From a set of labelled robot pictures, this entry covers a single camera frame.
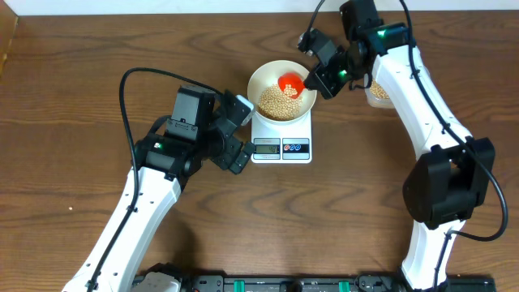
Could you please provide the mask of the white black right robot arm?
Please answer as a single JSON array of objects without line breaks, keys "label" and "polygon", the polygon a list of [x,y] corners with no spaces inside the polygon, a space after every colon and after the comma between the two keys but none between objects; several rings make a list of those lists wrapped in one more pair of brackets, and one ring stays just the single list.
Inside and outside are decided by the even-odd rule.
[{"label": "white black right robot arm", "polygon": [[304,84],[326,99],[343,88],[381,87],[388,96],[416,156],[402,188],[414,223],[401,276],[409,291],[448,291],[454,240],[495,184],[494,146],[475,139],[450,111],[422,63],[410,20],[386,24],[372,1],[345,2],[340,14],[347,47],[313,26],[300,36],[298,49],[318,60]]}]

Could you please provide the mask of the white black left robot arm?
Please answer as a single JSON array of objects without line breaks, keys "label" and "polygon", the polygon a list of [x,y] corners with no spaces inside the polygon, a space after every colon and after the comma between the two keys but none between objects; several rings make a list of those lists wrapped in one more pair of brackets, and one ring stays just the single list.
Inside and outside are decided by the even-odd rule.
[{"label": "white black left robot arm", "polygon": [[242,172],[255,146],[234,133],[254,111],[243,96],[182,86],[174,112],[159,117],[143,139],[131,144],[132,167],[121,199],[84,265],[63,289],[188,290],[188,281],[164,266],[142,277],[138,269],[158,226],[203,161],[233,174]]}]

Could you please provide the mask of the red plastic measuring scoop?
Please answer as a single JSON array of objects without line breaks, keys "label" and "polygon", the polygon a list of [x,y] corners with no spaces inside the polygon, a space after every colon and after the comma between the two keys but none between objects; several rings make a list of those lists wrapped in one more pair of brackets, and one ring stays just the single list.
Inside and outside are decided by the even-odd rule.
[{"label": "red plastic measuring scoop", "polygon": [[280,90],[292,99],[297,99],[305,89],[302,77],[294,72],[288,72],[278,78]]}]

